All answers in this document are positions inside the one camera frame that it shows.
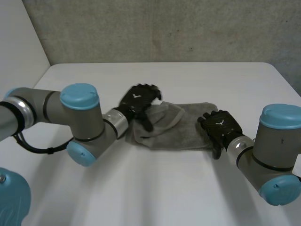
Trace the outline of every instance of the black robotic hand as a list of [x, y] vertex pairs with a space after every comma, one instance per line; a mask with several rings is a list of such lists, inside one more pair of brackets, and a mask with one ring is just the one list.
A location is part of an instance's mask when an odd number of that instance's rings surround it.
[[153, 126], [149, 121], [145, 110], [150, 107], [151, 103], [158, 98], [162, 99], [161, 92], [155, 85], [138, 84], [132, 86], [124, 95], [116, 110], [122, 112], [130, 122], [136, 118], [144, 129], [148, 132], [153, 130]]
[[227, 149], [233, 139], [243, 136], [243, 131], [237, 121], [227, 111], [212, 111], [211, 114], [205, 113], [203, 116], [204, 118], [198, 118], [198, 122], [213, 142], [212, 157], [219, 159], [222, 149]]

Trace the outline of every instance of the gray cloth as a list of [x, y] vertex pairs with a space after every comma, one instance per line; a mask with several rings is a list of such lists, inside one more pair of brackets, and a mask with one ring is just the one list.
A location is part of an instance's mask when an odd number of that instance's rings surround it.
[[146, 113], [154, 130], [147, 132], [141, 124], [133, 121], [126, 134], [126, 141], [152, 150], [212, 148], [212, 143], [197, 119], [213, 110], [217, 111], [217, 107], [211, 103], [174, 105], [162, 102], [160, 105], [152, 105]]

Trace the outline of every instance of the table surface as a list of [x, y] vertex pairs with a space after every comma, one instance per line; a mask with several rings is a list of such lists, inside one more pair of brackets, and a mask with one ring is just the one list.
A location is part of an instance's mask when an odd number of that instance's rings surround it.
[[[79, 82], [97, 88], [104, 113], [132, 85], [151, 83], [164, 101], [211, 102], [230, 111], [252, 138], [264, 106], [301, 106], [299, 95], [266, 63], [61, 64], [50, 67], [36, 88], [62, 90]], [[46, 148], [71, 132], [39, 123], [24, 135]], [[226, 153], [215, 161], [206, 151], [152, 152], [121, 139], [84, 168], [66, 151], [32, 154], [12, 138], [0, 148], [0, 166], [23, 175], [32, 189], [23, 226], [293, 226], [301, 219], [301, 198], [284, 207], [268, 205]]]

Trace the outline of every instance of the light blue joint cap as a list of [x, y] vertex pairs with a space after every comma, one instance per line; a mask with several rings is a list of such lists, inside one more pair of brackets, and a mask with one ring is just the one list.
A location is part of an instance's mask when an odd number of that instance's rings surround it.
[[76, 163], [82, 166], [90, 166], [96, 161], [94, 155], [92, 155], [82, 145], [73, 141], [70, 141], [67, 145], [67, 152]]
[[300, 129], [301, 107], [273, 104], [264, 107], [260, 123], [273, 129]]
[[15, 172], [0, 168], [0, 175], [5, 178], [0, 183], [0, 226], [20, 226], [30, 210], [30, 187]]
[[18, 88], [12, 88], [10, 91], [8, 91], [8, 92], [5, 94], [4, 98], [9, 97], [9, 95], [10, 95], [12, 92], [14, 92], [16, 89], [18, 89]]
[[76, 83], [64, 88], [60, 99], [63, 105], [74, 110], [90, 110], [99, 104], [99, 96], [94, 86]]
[[283, 175], [266, 182], [260, 189], [259, 195], [273, 206], [286, 205], [299, 197], [301, 182], [294, 175]]

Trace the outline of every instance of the gray robot arm segment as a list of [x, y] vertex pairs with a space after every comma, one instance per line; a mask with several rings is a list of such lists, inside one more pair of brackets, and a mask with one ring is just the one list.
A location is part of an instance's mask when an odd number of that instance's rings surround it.
[[259, 195], [271, 205], [286, 205], [301, 193], [292, 173], [300, 153], [301, 108], [269, 105], [263, 109], [255, 142], [243, 136], [227, 148], [230, 158]]
[[74, 140], [68, 154], [83, 166], [91, 165], [128, 128], [126, 117], [112, 109], [102, 116], [96, 89], [74, 84], [62, 92], [19, 88], [0, 105], [0, 139], [37, 122], [68, 125]]

